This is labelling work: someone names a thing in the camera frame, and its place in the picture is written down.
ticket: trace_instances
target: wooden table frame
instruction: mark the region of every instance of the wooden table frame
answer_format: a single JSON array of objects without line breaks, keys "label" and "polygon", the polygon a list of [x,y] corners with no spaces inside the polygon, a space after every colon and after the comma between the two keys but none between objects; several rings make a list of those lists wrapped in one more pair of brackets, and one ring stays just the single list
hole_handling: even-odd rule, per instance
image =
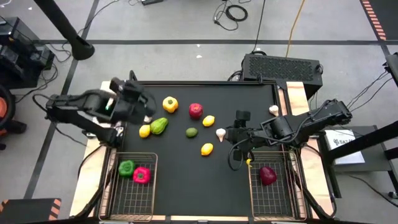
[{"label": "wooden table frame", "polygon": [[[103,82],[101,85],[102,90],[109,90],[109,82]],[[301,114],[308,111],[308,102],[305,95],[305,90],[302,82],[287,82],[287,93],[289,96],[290,107],[292,114]],[[282,90],[279,90],[279,99],[282,109],[282,114],[287,114],[287,107],[285,103],[285,96]],[[318,149],[316,139],[310,139],[308,145]],[[89,139],[85,151],[85,157],[99,146],[96,139]],[[89,158],[85,165],[81,168],[80,178],[76,186],[75,196],[73,198],[70,215],[79,213],[88,201],[92,198],[93,194],[97,191],[101,173],[103,170],[103,163],[106,154],[106,149],[103,147],[98,152]],[[302,168],[305,176],[305,183],[307,189],[311,192],[315,200],[324,209],[327,214],[333,212],[333,207],[330,200],[329,190],[323,172],[322,161],[318,154],[303,148],[301,153]],[[312,210],[313,218],[317,215]],[[152,220],[165,220],[164,215],[154,215]],[[248,221],[248,217],[194,217],[194,216],[171,216],[171,220],[209,220],[209,221]]]}]

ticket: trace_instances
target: metal wire basket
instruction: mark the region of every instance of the metal wire basket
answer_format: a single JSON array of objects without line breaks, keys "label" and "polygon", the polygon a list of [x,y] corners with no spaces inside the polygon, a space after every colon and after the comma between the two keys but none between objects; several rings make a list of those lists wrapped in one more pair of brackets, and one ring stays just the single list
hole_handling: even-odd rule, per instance
[{"label": "metal wire basket", "polygon": [[[299,164],[292,152],[253,152],[256,160],[251,162],[249,181],[254,221],[287,221],[306,219],[305,204],[301,187],[296,185],[294,170],[299,179]],[[270,167],[277,180],[262,185],[259,176],[261,167]]]},{"label": "metal wire basket", "polygon": [[[120,177],[120,162],[133,160],[136,167],[150,169],[148,184],[137,184],[132,177]],[[111,221],[150,222],[154,213],[157,155],[155,153],[115,152],[109,158],[108,170],[115,168],[111,182],[104,187],[99,216],[106,215]]]}]

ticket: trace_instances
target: black table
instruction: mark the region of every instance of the black table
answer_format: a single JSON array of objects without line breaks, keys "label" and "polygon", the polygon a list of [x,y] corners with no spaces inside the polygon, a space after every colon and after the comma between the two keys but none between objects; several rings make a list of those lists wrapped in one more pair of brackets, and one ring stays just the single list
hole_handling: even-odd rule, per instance
[{"label": "black table", "polygon": [[[124,134],[124,152],[158,155],[154,214],[251,217],[248,168],[243,166],[236,172],[229,169],[227,155],[231,145],[219,142],[215,131],[232,125],[236,110],[251,112],[249,127],[259,127],[260,122],[273,118],[268,109],[278,104],[276,86],[251,82],[182,84],[146,84],[146,90],[157,102],[155,119],[169,120],[161,135],[141,139],[140,127],[130,125]],[[174,114],[162,108],[167,96],[178,100]],[[202,118],[213,115],[214,125],[205,128],[201,120],[191,120],[188,114],[191,103],[202,104]],[[185,130],[191,127],[198,130],[193,139],[185,136]],[[214,150],[208,157],[202,157],[200,149],[208,142],[214,145]]]}]

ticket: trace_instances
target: green bell pepper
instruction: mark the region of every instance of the green bell pepper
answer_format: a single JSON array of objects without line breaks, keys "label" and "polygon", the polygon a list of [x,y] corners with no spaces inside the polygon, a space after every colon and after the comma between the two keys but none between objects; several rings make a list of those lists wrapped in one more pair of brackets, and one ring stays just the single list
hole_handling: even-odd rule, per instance
[{"label": "green bell pepper", "polygon": [[122,161],[119,165],[119,175],[122,177],[131,177],[134,173],[134,162],[132,160]]}]

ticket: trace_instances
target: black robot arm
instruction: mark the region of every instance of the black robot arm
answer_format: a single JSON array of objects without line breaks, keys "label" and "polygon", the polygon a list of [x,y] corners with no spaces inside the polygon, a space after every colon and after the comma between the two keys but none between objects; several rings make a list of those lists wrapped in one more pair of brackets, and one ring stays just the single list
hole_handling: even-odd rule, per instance
[{"label": "black robot arm", "polygon": [[285,144],[300,147],[309,136],[327,126],[348,124],[352,114],[342,101],[327,100],[321,107],[300,115],[285,115],[261,123],[261,128],[247,128],[250,112],[237,111],[233,126],[227,127],[226,140],[233,144],[228,155],[233,152],[236,161],[254,161],[252,149],[262,146]]},{"label": "black robot arm", "polygon": [[52,95],[45,105],[47,119],[58,123],[70,123],[93,133],[100,142],[117,146],[117,131],[103,128],[80,115],[82,111],[95,117],[100,123],[115,124],[126,121],[142,124],[144,117],[151,117],[156,110],[154,97],[144,87],[131,80],[113,78],[109,86],[115,93],[104,90],[88,90],[81,95]]}]

